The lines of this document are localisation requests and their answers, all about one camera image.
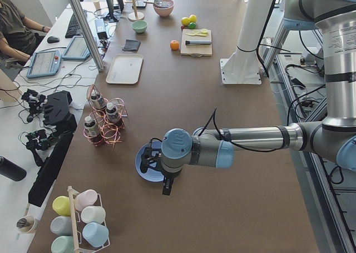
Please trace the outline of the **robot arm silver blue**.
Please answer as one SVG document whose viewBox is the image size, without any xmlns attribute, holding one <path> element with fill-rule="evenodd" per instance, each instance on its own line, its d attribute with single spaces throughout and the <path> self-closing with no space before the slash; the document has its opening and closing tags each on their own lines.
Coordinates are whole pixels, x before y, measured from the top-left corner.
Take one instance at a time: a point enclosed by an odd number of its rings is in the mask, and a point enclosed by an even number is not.
<svg viewBox="0 0 356 253">
<path fill-rule="evenodd" d="M 288 30 L 322 32 L 326 118 L 274 127 L 202 127 L 193 134 L 169 130 L 158 144 L 149 142 L 136 157 L 142 175 L 150 170 L 162 175 L 164 195 L 170 194 L 185 164 L 228 168 L 236 150 L 290 148 L 355 170 L 355 0 L 285 0 L 283 25 Z"/>
</svg>

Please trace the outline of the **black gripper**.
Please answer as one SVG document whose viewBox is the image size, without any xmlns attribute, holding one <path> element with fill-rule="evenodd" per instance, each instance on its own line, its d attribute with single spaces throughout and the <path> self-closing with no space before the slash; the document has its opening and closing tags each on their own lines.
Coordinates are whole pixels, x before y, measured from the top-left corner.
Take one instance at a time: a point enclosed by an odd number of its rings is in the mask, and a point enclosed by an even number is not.
<svg viewBox="0 0 356 253">
<path fill-rule="evenodd" d="M 161 166 L 161 149 L 145 147 L 141 155 L 140 171 L 146 173 L 148 169 L 162 172 Z M 163 181 L 162 194 L 170 195 L 173 185 L 173 178 L 165 177 Z"/>
</svg>

